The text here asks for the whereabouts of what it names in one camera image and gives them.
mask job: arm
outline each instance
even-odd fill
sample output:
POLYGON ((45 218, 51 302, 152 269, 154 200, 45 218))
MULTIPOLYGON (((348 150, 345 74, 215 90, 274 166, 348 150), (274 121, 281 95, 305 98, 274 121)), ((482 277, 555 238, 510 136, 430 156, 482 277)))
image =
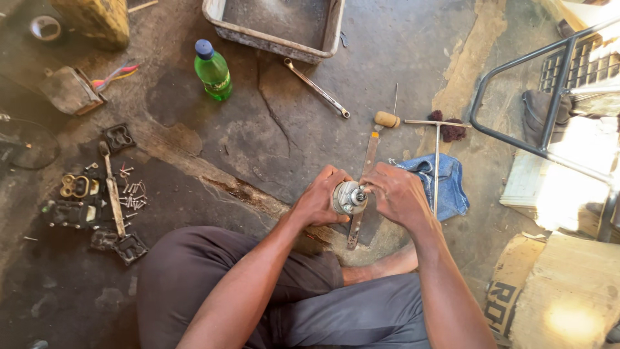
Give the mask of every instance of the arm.
POLYGON ((377 211, 405 227, 420 263, 422 305, 428 340, 434 349, 496 348, 476 300, 469 292, 428 206, 422 182, 405 170, 378 163, 360 184, 373 193, 377 211))
POLYGON ((295 238, 309 225, 349 220, 332 208, 336 185, 351 177, 327 165, 272 231, 215 286, 187 327, 177 349, 243 347, 271 298, 295 238))

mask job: black metal stand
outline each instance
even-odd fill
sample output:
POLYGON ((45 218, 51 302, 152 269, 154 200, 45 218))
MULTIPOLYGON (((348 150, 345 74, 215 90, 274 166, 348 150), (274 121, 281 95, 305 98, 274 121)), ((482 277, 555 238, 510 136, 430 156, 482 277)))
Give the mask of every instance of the black metal stand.
MULTIPOLYGON (((587 176, 590 176, 592 178, 595 178, 599 181, 602 181, 608 184, 610 186, 610 193, 603 207, 603 211, 601 213, 601 222, 599 223, 599 234, 597 238, 598 241, 604 241, 604 242, 609 242, 609 237, 611 236, 611 218, 612 216, 614 216, 614 212, 616 208, 616 201, 618 198, 618 190, 620 189, 620 186, 616 183, 617 180, 615 180, 613 176, 611 176, 610 174, 600 173, 599 171, 593 170, 591 168, 580 165, 568 159, 562 158, 561 156, 557 156, 553 153, 550 153, 547 148, 549 146, 549 142, 551 141, 551 133, 553 133, 553 126, 556 123, 557 111, 560 106, 560 99, 562 98, 562 95, 563 94, 577 94, 577 93, 588 93, 588 94, 596 93, 596 91, 593 92, 593 89, 587 89, 587 88, 581 89, 582 91, 579 91, 580 89, 568 90, 565 88, 566 79, 567 79, 567 75, 569 72, 569 65, 570 65, 570 61, 574 54, 575 44, 577 43, 577 40, 587 37, 601 29, 604 29, 618 22, 620 22, 620 17, 617 17, 612 20, 608 20, 604 23, 601 23, 601 24, 595 25, 594 27, 590 27, 588 29, 577 32, 575 33, 575 35, 571 37, 560 40, 556 43, 552 43, 548 46, 545 46, 534 52, 531 52, 521 58, 510 61, 504 65, 498 66, 497 68, 493 69, 492 71, 490 71, 488 74, 486 74, 483 77, 482 81, 480 81, 480 85, 478 86, 478 91, 476 93, 476 98, 474 99, 474 103, 469 112, 469 121, 471 125, 476 130, 482 132, 483 134, 489 135, 493 138, 501 140, 502 142, 505 142, 517 148, 526 150, 527 152, 530 152, 534 155, 540 156, 547 160, 566 166, 572 170, 579 171, 587 176), (478 123, 478 121, 476 120, 476 114, 478 113, 478 109, 480 108, 480 105, 482 104, 482 98, 487 89, 487 84, 489 83, 489 80, 491 78, 493 78, 495 75, 505 70, 513 68, 519 64, 525 63, 545 53, 549 53, 553 50, 556 50, 562 47, 564 47, 564 56, 562 57, 562 63, 560 65, 560 70, 557 75, 556 85, 554 86, 553 92, 551 93, 551 102, 549 105, 549 112, 547 113, 547 120, 545 120, 545 124, 542 128, 543 129, 542 137, 539 143, 540 144, 539 147, 534 147, 526 142, 523 142, 521 140, 518 140, 514 137, 503 134, 501 132, 492 130, 478 123)), ((606 92, 616 92, 618 90, 619 90, 618 88, 611 88, 611 89, 608 88, 606 92)))

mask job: black cable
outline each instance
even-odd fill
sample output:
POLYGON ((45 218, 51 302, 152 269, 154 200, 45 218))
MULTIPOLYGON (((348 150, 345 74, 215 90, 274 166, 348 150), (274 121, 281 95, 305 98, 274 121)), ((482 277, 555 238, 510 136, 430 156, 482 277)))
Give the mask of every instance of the black cable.
POLYGON ((60 156, 61 153, 61 148, 60 148, 60 142, 58 141, 58 138, 56 138, 56 135, 54 134, 54 132, 52 132, 50 129, 48 129, 47 127, 43 126, 42 124, 39 124, 38 122, 34 122, 34 121, 30 121, 30 120, 25 120, 25 119, 16 119, 14 117, 10 117, 6 114, 3 115, 4 118, 2 118, 0 116, 0 122, 10 122, 10 121, 21 121, 21 122, 27 122, 33 125, 37 125, 39 127, 41 127, 42 129, 46 130, 51 137, 54 139, 54 141, 56 142, 56 150, 54 151, 54 157, 51 159, 51 161, 49 161, 48 163, 45 163, 43 166, 38 166, 38 167, 26 167, 26 166, 20 166, 16 163, 11 163, 11 165, 21 168, 22 170, 29 170, 29 171, 36 171, 36 170, 40 170, 42 168, 46 168, 47 166, 50 166, 54 161, 56 161, 56 159, 58 159, 58 157, 60 156))

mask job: ring spanner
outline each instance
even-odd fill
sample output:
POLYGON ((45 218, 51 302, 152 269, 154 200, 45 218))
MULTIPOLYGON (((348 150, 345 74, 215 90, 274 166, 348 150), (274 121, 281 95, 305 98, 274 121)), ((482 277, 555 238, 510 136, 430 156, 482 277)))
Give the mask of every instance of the ring spanner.
POLYGON ((349 114, 349 112, 344 109, 340 103, 336 102, 336 100, 334 98, 331 98, 327 93, 325 93, 325 91, 323 91, 320 87, 316 86, 315 83, 313 83, 312 81, 310 81, 310 79, 308 79, 305 75, 303 75, 299 70, 295 69, 295 67, 293 67, 293 62, 291 61, 290 58, 285 58, 284 59, 284 64, 295 73, 295 75, 299 76, 300 79, 302 79, 303 81, 306 82, 306 84, 312 86, 312 88, 317 91, 319 94, 321 94, 321 96, 323 96, 323 98, 325 98, 327 100, 327 102, 330 102, 334 107, 336 107, 338 110, 340 110, 340 112, 342 113, 342 116, 344 116, 346 119, 348 119, 348 117, 351 116, 351 114, 349 114))

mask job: cloth rag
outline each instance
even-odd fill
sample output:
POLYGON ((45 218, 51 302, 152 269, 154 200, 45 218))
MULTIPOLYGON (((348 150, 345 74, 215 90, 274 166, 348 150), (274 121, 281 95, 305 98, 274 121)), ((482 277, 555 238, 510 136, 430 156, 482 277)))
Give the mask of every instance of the cloth rag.
MULTIPOLYGON (((435 154, 406 160, 398 165, 404 170, 417 174, 424 185, 428 205, 433 209, 435 191, 435 154)), ((437 192, 437 220, 440 222, 457 214, 465 215, 469 200, 463 191, 463 166, 451 156, 439 154, 439 186, 437 192)))

